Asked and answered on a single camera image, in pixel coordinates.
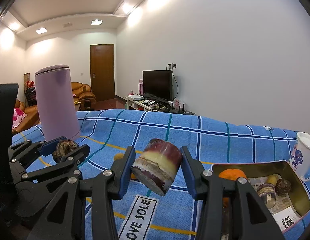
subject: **floor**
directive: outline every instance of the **floor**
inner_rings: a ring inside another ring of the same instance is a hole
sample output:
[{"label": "floor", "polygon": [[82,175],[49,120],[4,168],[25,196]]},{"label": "floor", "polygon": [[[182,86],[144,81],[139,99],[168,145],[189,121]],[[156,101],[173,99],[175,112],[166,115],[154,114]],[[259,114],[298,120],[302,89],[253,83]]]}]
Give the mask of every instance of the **floor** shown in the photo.
[{"label": "floor", "polygon": [[108,99],[105,101],[99,101],[95,103],[94,110],[105,110],[105,109],[125,109],[125,102],[118,98]]}]

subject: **baseboard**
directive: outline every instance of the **baseboard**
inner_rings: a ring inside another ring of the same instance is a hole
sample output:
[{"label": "baseboard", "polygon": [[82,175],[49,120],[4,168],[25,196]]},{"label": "baseboard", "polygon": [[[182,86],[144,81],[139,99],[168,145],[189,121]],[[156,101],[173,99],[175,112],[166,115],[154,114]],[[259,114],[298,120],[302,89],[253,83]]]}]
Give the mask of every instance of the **baseboard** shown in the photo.
[{"label": "baseboard", "polygon": [[121,98],[120,96],[118,96],[118,95],[116,95],[115,96],[117,99],[119,99],[119,100],[121,100],[121,101],[123,101],[124,103],[126,103],[126,100],[124,99],[124,98]]}]

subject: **floral mug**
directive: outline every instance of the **floral mug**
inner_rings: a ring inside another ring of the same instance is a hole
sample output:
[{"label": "floral mug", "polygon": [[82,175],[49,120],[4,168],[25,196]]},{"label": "floral mug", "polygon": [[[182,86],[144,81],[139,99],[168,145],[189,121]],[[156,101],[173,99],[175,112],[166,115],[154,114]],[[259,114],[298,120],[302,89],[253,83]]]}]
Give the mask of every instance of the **floral mug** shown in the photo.
[{"label": "floral mug", "polygon": [[289,163],[300,177],[301,181],[310,181],[310,177],[307,179],[305,178],[310,168],[310,135],[308,133],[297,133],[296,144],[290,154]]}]

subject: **flat screen tv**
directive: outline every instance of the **flat screen tv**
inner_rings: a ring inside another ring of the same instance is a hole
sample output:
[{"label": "flat screen tv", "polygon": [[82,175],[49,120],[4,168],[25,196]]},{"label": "flat screen tv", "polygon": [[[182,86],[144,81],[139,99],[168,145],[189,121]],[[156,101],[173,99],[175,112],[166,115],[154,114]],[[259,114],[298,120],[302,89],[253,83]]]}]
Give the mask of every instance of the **flat screen tv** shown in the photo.
[{"label": "flat screen tv", "polygon": [[144,96],[159,101],[172,101],[173,75],[171,70],[143,71]]}]

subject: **blue gripper pad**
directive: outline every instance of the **blue gripper pad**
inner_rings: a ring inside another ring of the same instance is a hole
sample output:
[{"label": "blue gripper pad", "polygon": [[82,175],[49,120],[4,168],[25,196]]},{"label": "blue gripper pad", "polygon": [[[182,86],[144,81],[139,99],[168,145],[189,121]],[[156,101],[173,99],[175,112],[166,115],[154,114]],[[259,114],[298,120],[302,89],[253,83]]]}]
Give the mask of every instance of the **blue gripper pad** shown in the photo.
[{"label": "blue gripper pad", "polygon": [[204,171],[202,163],[194,160],[186,146],[180,148],[183,154],[182,171],[188,193],[194,200],[204,199],[207,193],[207,185],[202,181],[201,174]]},{"label": "blue gripper pad", "polygon": [[67,138],[65,136],[61,136],[61,137],[53,139],[49,142],[43,143],[39,149],[40,155],[46,157],[46,156],[49,156],[50,154],[52,154],[55,151],[57,144],[61,140],[67,140]]},{"label": "blue gripper pad", "polygon": [[109,184],[108,192],[112,199],[120,200],[126,194],[131,177],[131,166],[135,161],[135,149],[129,146],[122,159],[114,161],[111,170],[115,172],[114,180]]}]

